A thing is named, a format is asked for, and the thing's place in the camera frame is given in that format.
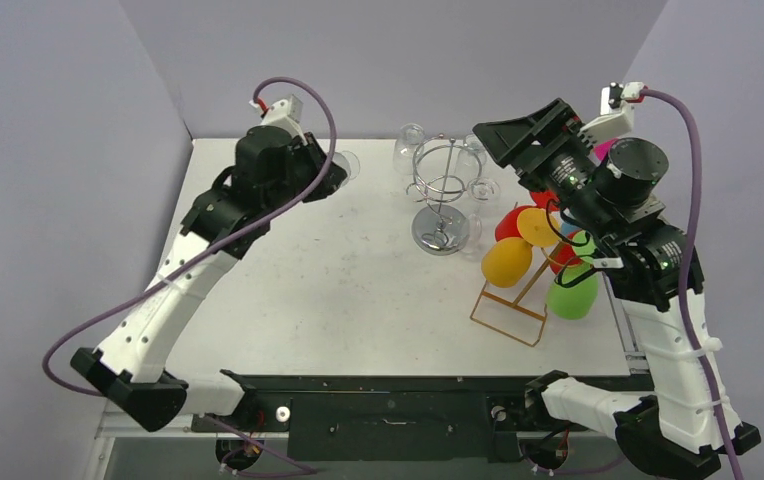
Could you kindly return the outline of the patterned clear glass goblet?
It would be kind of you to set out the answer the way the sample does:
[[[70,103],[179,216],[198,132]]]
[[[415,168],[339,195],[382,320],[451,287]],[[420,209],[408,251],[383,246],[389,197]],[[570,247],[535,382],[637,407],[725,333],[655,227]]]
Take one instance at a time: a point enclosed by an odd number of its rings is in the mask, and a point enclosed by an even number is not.
[[[353,152],[337,151],[334,154],[333,162],[346,174],[346,178],[341,182],[342,186],[355,180],[361,173],[361,162]]]

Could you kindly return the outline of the yellow plastic wine glass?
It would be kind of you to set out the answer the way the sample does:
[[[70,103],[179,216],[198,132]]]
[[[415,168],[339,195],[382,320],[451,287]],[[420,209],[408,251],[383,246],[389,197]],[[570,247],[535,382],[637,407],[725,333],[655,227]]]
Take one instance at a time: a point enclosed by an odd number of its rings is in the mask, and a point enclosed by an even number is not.
[[[519,237],[496,242],[481,260],[485,280],[495,287],[515,286],[528,272],[533,258],[532,246]]]

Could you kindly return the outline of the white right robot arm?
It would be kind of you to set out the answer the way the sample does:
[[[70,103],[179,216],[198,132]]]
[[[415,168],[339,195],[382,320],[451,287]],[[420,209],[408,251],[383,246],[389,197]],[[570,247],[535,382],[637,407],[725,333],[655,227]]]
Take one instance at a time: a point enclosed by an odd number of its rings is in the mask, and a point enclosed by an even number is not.
[[[761,441],[724,393],[704,321],[704,276],[692,239],[663,218],[653,195],[669,163],[655,144],[615,127],[608,114],[583,122],[561,99],[525,117],[473,131],[492,160],[530,191],[548,191],[594,245],[643,352],[653,382],[646,396],[601,389],[553,371],[530,382],[524,418],[566,421],[614,440],[640,471],[704,479],[723,456]]]

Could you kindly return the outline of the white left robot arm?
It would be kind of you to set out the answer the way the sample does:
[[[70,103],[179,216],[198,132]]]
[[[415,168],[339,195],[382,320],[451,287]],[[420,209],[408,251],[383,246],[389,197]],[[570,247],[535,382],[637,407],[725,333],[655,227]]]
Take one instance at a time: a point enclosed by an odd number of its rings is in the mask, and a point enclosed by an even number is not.
[[[350,163],[327,155],[310,133],[250,129],[235,144],[233,164],[182,218],[144,299],[97,346],[77,349],[71,367],[148,432],[184,414],[249,427],[257,405],[238,383],[220,374],[181,379],[166,369],[169,354],[209,292],[269,232],[274,213],[325,199],[352,175]]]

